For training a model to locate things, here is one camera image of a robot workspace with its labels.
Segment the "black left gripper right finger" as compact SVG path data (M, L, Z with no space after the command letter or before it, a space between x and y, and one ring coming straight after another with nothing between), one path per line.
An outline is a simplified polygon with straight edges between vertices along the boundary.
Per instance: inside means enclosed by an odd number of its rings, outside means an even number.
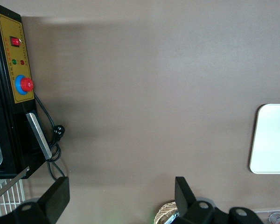
M197 200L184 177L175 178L175 203L179 217L176 224L261 224L255 212L232 207L228 213L205 200Z

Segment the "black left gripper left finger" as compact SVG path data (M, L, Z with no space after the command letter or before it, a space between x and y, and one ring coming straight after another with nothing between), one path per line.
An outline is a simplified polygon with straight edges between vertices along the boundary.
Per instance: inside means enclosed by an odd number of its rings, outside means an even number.
M55 224L69 201L69 178L60 177L36 202L25 202L1 216L0 224Z

